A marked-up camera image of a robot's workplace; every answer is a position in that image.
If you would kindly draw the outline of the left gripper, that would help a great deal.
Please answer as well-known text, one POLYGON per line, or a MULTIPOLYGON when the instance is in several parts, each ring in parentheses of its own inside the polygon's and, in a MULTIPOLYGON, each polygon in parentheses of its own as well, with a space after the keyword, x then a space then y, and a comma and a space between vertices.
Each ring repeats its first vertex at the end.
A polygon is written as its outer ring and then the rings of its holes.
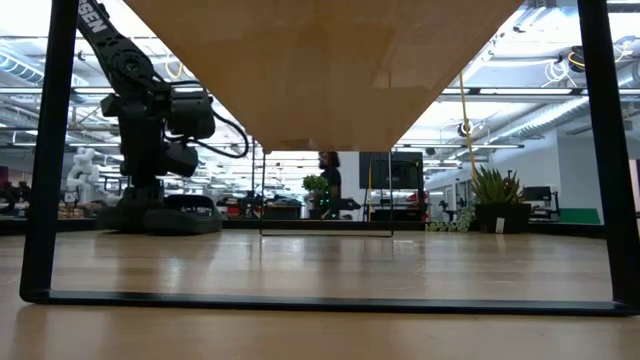
POLYGON ((163 145, 159 134, 125 134, 121 173, 130 179, 123 201, 162 201, 164 189, 157 179, 163 145))

